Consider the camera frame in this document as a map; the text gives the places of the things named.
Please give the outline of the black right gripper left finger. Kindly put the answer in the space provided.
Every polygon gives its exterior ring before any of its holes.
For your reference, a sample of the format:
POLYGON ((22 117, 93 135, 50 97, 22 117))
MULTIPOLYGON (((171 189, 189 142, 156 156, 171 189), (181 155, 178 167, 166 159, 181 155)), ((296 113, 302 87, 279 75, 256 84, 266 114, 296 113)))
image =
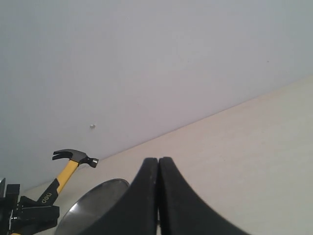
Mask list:
POLYGON ((81 235, 155 235, 157 233, 158 160, 144 159, 133 182, 100 219, 81 235))

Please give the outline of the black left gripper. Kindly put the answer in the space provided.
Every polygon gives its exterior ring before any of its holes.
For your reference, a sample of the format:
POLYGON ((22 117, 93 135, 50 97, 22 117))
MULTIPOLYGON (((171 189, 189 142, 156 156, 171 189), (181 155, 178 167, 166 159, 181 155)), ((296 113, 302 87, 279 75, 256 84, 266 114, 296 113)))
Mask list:
POLYGON ((60 208, 20 196, 20 184, 0 179, 0 234, 39 233, 57 226, 60 208))

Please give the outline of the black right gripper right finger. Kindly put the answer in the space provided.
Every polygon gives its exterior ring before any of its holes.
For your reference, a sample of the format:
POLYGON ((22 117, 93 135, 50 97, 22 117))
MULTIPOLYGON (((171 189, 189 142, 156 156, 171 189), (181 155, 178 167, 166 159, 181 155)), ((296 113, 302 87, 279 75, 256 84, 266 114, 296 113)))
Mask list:
POLYGON ((246 235, 209 207, 187 183, 173 159, 159 159, 159 216, 162 235, 246 235))

